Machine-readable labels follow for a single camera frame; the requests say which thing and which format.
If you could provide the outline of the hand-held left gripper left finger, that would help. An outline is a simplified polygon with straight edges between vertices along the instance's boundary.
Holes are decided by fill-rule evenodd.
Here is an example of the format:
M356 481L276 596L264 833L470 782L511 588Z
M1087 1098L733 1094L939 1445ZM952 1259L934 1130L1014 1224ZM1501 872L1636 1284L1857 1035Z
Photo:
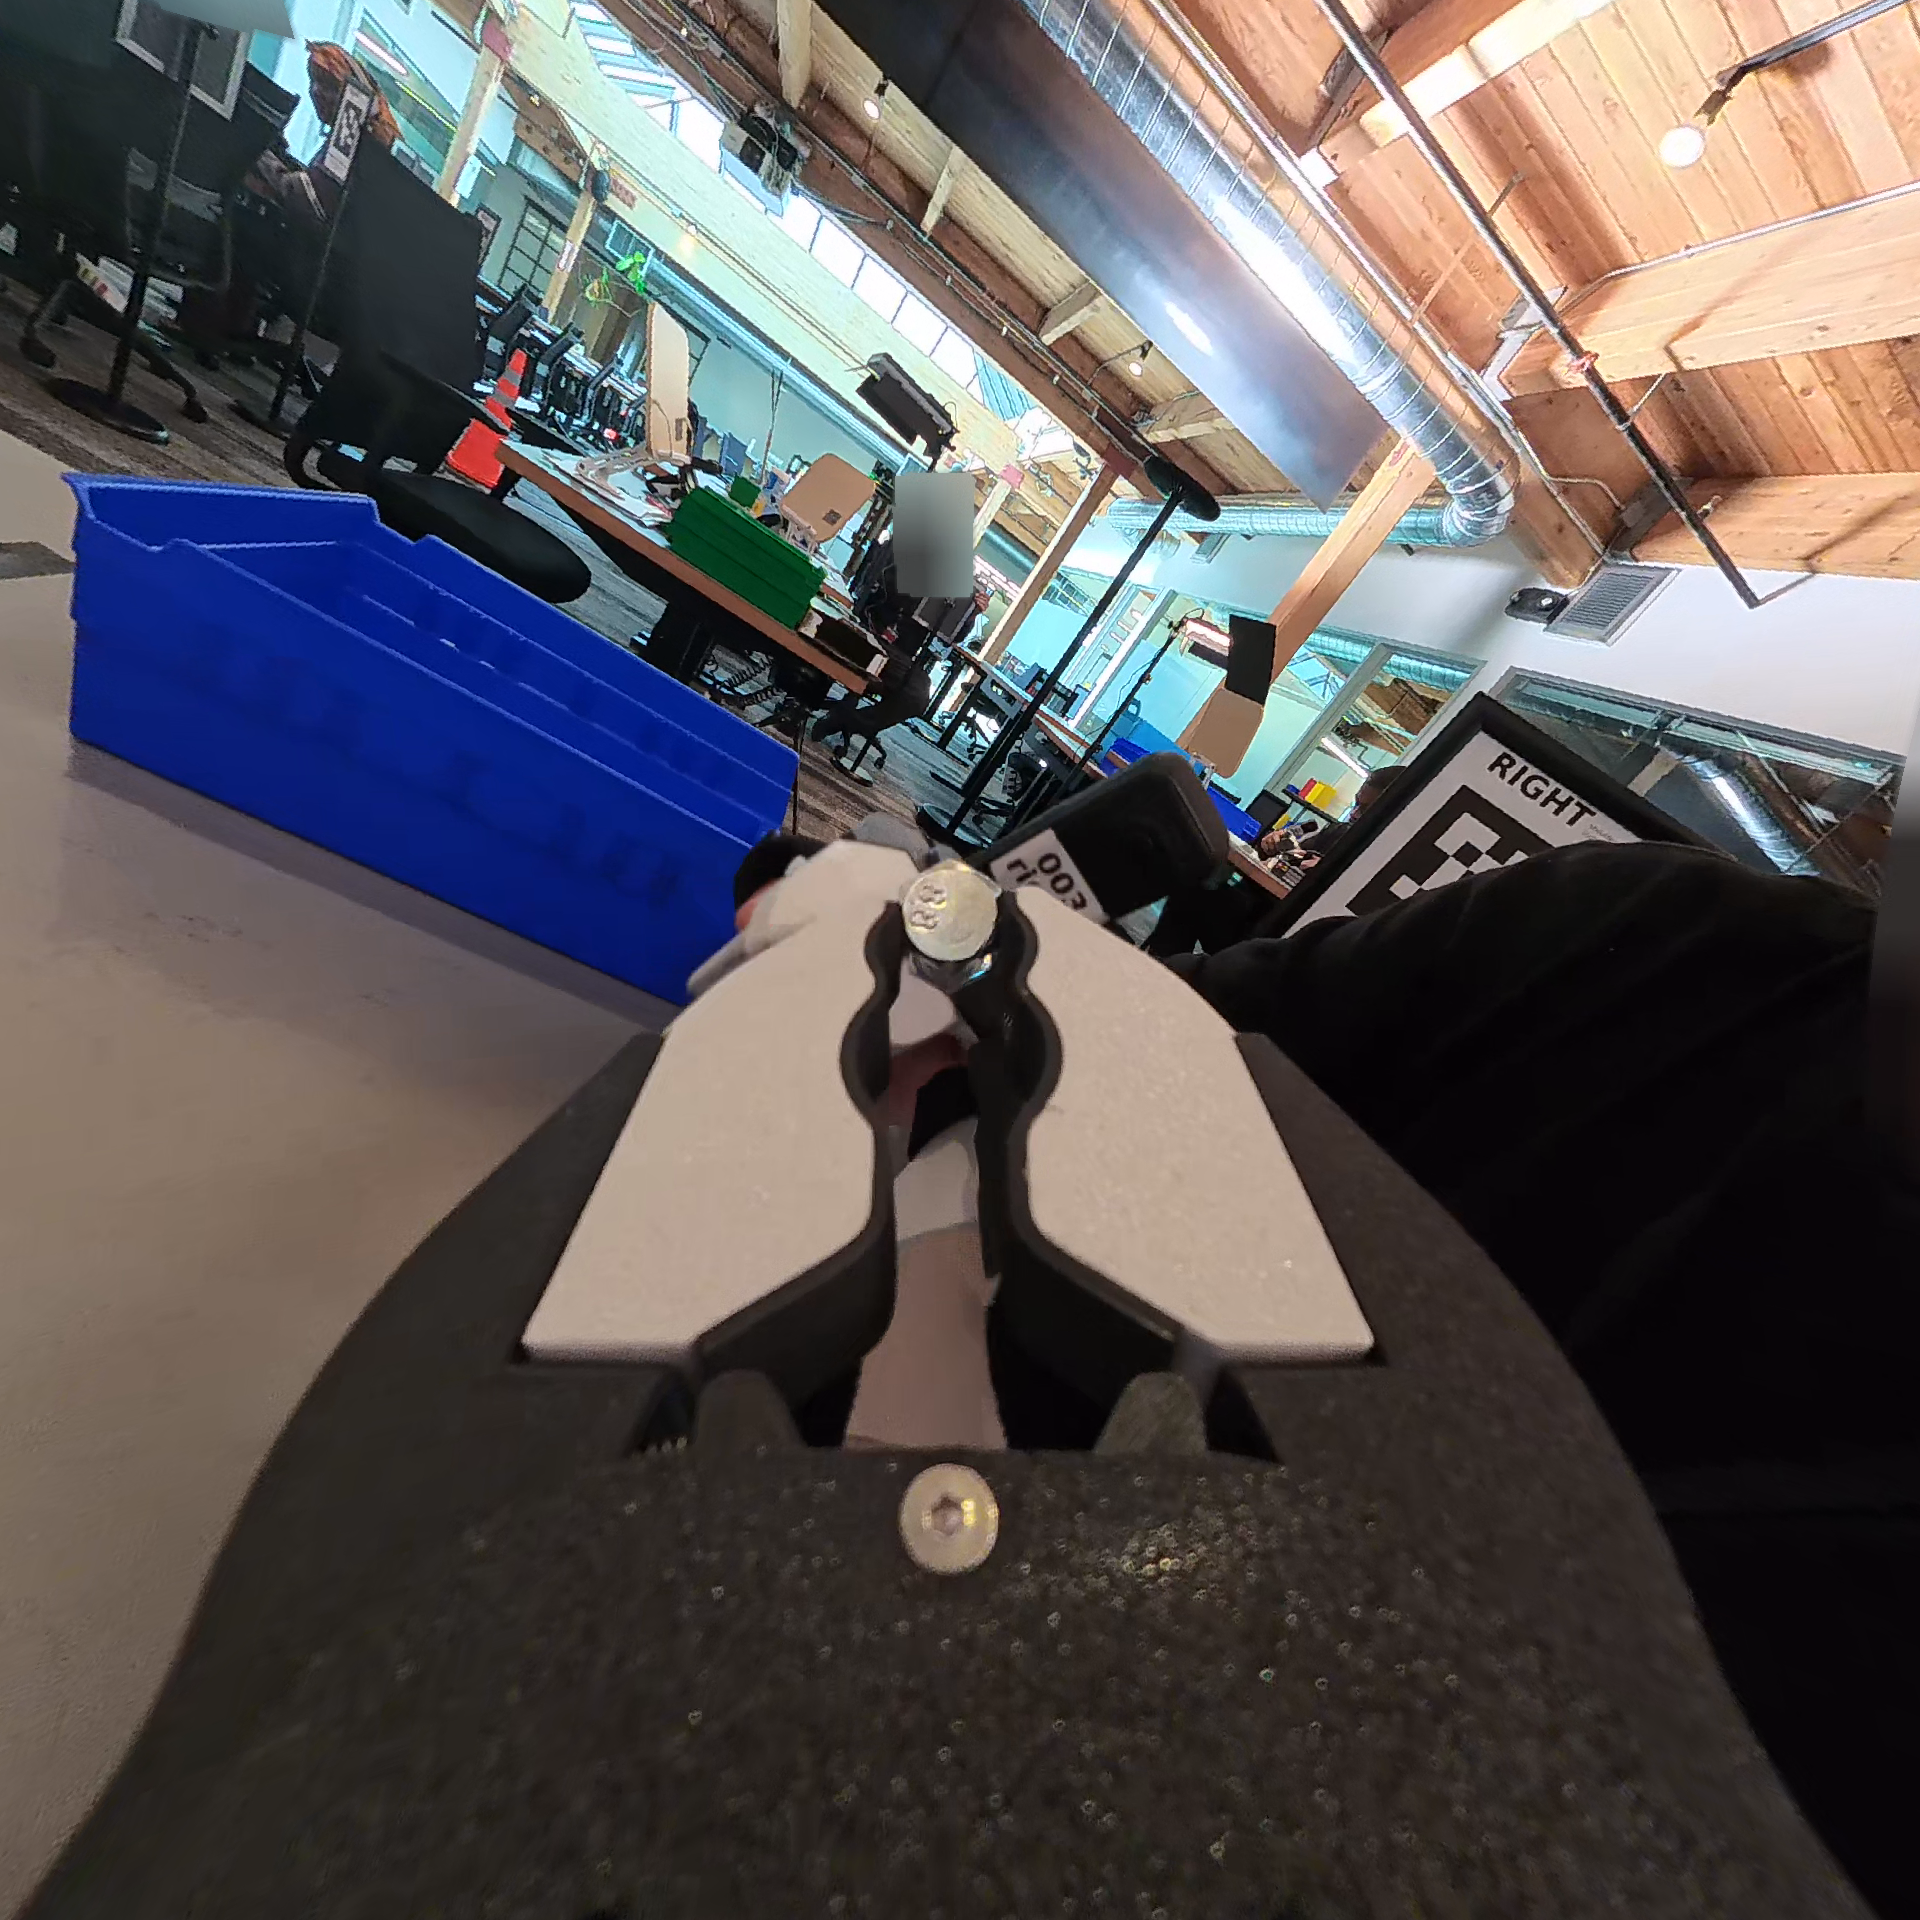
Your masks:
M519 1334L560 1369L758 1376L814 1446L853 1436L896 1315L885 1114L896 896L737 937L660 1037Z

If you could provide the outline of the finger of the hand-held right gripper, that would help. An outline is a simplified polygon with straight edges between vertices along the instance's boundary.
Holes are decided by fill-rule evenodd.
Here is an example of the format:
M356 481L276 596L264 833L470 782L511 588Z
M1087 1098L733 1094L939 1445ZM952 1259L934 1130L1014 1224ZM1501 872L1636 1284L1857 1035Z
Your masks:
M736 930L688 976L694 1002L758 954L816 921L869 928L927 865L929 845L911 833L855 833L832 842L771 833L740 859L733 880Z

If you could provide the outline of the silver hex bolt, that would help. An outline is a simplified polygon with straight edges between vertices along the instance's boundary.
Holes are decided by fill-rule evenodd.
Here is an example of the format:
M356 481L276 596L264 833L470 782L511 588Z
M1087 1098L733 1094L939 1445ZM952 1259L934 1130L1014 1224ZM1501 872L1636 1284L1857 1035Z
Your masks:
M992 969L1001 890L966 861L943 861L900 894L904 957L941 992L958 992Z

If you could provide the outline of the blue plastic bin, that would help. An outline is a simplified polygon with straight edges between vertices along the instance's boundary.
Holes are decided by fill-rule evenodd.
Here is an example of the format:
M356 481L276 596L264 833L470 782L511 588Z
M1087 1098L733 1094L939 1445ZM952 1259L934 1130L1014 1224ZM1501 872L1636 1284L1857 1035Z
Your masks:
M791 747L361 496L63 483L76 741L686 1002Z

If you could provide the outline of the person's right forearm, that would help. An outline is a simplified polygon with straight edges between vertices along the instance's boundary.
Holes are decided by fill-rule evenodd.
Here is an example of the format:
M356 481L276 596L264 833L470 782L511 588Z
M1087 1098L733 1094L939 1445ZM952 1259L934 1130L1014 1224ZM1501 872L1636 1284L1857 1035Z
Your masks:
M1590 844L1168 968L1534 1310L1792 1798L1915 1916L1915 1004L1878 941L1825 880Z

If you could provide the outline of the person's right hand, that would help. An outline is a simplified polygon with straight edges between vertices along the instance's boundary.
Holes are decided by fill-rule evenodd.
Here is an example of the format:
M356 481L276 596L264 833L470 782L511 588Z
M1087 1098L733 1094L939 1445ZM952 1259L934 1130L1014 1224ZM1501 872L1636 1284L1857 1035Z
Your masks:
M897 1046L891 1053L886 1091L883 1098L883 1116L886 1126L904 1130L911 1125L921 1091L927 1082L966 1061L966 1046L952 1032L936 1034L910 1046Z

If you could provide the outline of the black floor lamp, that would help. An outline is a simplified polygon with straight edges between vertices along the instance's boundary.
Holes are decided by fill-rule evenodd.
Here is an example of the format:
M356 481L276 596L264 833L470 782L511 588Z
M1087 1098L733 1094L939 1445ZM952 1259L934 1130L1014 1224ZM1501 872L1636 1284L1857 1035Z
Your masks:
M1068 642L1060 652L1051 669L1038 681L1025 694L1024 705L1014 714L1014 718L999 729L993 744L982 752L981 761L958 789L958 798L951 803L947 816L936 814L932 806L917 810L917 827L921 827L927 838L936 845L959 849L965 844L961 826L965 819L981 810L993 778L999 774L1001 765L1007 756L1024 744L1028 729L1039 718L1044 707L1048 705L1056 686L1060 683L1068 667L1077 660L1083 652L1087 637L1093 637L1112 605L1123 598L1134 573L1144 557L1151 542L1161 537L1168 524L1176 517L1176 512L1190 512L1201 524L1214 524L1217 517L1215 499L1199 486L1187 468L1176 467L1171 457L1153 454L1144 461L1143 468L1144 481L1151 490L1161 494L1161 506L1153 509L1149 524L1134 542L1132 550L1126 554L1124 563L1115 569L1108 588L1103 595L1093 603L1093 610L1083 619L1079 633Z

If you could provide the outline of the green plastic bin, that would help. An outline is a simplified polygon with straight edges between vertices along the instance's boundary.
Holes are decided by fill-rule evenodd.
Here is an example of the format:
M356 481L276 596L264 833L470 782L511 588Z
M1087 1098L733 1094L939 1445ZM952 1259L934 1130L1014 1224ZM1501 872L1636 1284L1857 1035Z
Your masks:
M688 490L664 525L667 549L744 603L796 630L825 568L772 525L705 486Z

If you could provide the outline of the black white marker board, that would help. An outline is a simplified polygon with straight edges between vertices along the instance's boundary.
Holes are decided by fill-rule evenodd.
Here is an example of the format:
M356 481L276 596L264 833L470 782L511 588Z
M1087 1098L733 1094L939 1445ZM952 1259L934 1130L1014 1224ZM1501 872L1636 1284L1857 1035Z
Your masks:
M1540 728L1473 694L1260 924L1363 918L1553 849L1709 844Z

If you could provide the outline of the wooden board stand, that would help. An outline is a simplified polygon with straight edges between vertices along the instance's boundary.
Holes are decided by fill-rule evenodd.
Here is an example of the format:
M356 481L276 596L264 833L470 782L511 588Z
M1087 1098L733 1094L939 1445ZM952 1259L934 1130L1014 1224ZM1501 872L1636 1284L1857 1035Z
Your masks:
M696 451L688 331L664 305L649 305L643 331L639 451L652 472L686 467Z
M856 529L876 499L876 477L848 459L825 453L781 494L779 515L787 533L806 546L822 546Z

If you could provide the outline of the wooden-edged table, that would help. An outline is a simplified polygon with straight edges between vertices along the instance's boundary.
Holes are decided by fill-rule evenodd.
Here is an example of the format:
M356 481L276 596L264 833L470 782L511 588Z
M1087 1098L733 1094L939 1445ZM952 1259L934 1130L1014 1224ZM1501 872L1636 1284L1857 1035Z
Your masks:
M863 692L876 675L862 660L848 660L822 648L814 636L784 626L766 610L718 582L710 573L676 554L659 529L630 500L589 486L579 476L579 457L560 457L542 449L507 440L497 451L503 477L511 477L548 496L588 537L643 590L663 602L647 656L673 681L693 683L715 642L740 642L771 649L825 675L830 683Z

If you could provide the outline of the black studio light panel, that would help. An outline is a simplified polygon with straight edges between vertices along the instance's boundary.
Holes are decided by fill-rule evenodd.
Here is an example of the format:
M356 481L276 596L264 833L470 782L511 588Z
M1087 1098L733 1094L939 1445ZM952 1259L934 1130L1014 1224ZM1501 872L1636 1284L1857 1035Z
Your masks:
M869 357L855 396L900 443L918 443L934 464L956 440L951 409L904 373L888 352Z

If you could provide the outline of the black office chair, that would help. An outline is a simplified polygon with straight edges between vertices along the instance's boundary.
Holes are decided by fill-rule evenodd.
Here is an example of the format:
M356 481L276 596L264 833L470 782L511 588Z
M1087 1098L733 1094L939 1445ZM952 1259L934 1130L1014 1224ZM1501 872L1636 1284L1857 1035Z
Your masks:
M503 435L475 393L480 258L472 217L385 149L358 150L313 320L339 355L280 461L296 490L363 496L399 537L444 542L563 608L588 593L588 563L447 464L468 429L485 451Z

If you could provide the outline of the white wall vent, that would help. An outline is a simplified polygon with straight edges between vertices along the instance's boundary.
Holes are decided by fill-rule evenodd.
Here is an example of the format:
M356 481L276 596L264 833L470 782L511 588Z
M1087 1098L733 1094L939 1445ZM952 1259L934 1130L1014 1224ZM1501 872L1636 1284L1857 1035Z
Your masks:
M1564 595L1543 633L1587 644L1614 644L1676 580L1678 568L1607 561Z

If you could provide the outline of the silver ventilation duct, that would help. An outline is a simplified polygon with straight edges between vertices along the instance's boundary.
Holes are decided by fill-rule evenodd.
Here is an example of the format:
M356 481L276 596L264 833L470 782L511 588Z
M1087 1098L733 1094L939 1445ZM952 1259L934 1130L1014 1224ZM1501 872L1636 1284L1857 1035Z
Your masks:
M1520 502L1515 435L1409 299L1363 256L1328 193L1173 4L1033 4L1120 125L1377 414L1425 457L1441 546L1503 536Z

